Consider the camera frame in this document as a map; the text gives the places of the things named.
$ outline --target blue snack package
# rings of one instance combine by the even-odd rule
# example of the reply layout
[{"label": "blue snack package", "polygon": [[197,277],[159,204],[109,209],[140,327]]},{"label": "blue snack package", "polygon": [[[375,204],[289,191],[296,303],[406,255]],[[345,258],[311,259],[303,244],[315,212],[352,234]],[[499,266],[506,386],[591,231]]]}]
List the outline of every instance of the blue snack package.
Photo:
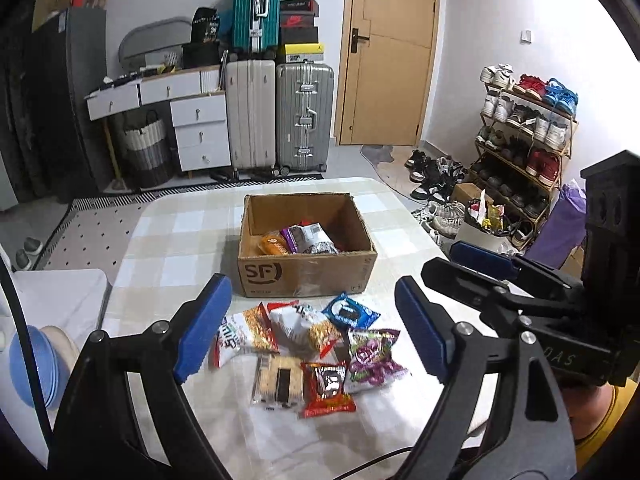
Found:
[{"label": "blue snack package", "polygon": [[352,300],[346,292],[331,300],[322,313],[334,324],[346,328],[369,328],[380,317],[379,313]]}]

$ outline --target metal screw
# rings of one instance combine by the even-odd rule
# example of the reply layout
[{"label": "metal screw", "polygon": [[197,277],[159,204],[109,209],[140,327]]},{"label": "metal screw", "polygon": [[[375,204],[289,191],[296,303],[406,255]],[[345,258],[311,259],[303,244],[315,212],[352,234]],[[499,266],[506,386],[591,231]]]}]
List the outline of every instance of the metal screw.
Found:
[{"label": "metal screw", "polygon": [[163,334],[169,330],[169,322],[164,320],[156,321],[151,325],[151,330],[156,334]]},{"label": "metal screw", "polygon": [[520,339],[522,339],[526,344],[533,345],[536,342],[536,335],[533,332],[523,332],[520,334]]},{"label": "metal screw", "polygon": [[456,325],[456,330],[459,334],[462,335],[471,335],[474,332],[474,328],[472,327],[472,325],[465,321],[461,321],[460,323],[458,323]]},{"label": "metal screw", "polygon": [[94,330],[89,334],[89,341],[92,343],[99,343],[106,335],[107,333],[104,330]]}]

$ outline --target red sneaker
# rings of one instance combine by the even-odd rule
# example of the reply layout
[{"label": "red sneaker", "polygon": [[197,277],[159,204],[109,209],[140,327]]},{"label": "red sneaker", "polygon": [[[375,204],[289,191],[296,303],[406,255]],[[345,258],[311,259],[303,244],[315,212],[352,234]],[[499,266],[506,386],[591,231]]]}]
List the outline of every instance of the red sneaker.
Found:
[{"label": "red sneaker", "polygon": [[530,88],[533,79],[536,78],[527,74],[522,74],[520,76],[520,82],[517,85],[513,85],[513,91],[518,94],[526,94],[527,88]]},{"label": "red sneaker", "polygon": [[546,83],[542,81],[542,79],[540,79],[539,77],[532,77],[529,80],[529,85],[526,88],[526,92],[528,95],[530,95],[534,99],[537,99],[538,101],[542,101],[542,98],[546,94],[545,86],[546,86]]},{"label": "red sneaker", "polygon": [[545,150],[540,150],[539,148],[534,148],[533,150],[531,150],[526,168],[527,173],[529,173],[531,176],[538,176],[538,172],[543,167],[545,153]]},{"label": "red sneaker", "polygon": [[555,153],[544,152],[542,162],[543,164],[540,166],[538,180],[545,186],[551,187],[560,172],[560,157]]}]

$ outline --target suitcase handle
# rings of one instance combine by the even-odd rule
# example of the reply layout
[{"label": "suitcase handle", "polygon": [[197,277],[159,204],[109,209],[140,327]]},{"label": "suitcase handle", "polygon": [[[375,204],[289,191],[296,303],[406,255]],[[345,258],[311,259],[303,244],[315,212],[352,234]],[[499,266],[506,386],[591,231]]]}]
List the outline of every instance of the suitcase handle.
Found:
[{"label": "suitcase handle", "polygon": [[312,132],[318,126],[318,112],[312,110],[311,108],[306,109],[306,113],[311,115],[311,128],[309,128],[306,132]]},{"label": "suitcase handle", "polygon": [[255,17],[266,18],[269,15],[269,0],[264,1],[264,10],[260,11],[260,0],[255,0]]}]

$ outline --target door mat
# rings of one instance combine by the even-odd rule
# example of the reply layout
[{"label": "door mat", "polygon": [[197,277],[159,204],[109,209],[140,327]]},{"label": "door mat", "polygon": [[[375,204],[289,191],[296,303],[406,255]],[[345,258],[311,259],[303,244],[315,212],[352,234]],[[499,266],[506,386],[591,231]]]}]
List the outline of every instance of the door mat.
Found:
[{"label": "door mat", "polygon": [[321,174],[281,177],[268,183],[257,180],[181,186],[142,193],[77,198],[47,240],[35,265],[36,270],[101,269],[114,283],[140,215],[146,206],[172,194],[229,187],[322,180]]},{"label": "door mat", "polygon": [[364,144],[360,153],[366,158],[376,173],[391,189],[410,200],[411,192],[419,186],[409,180],[411,171],[404,166],[414,152],[415,146],[393,146],[390,144]]}]

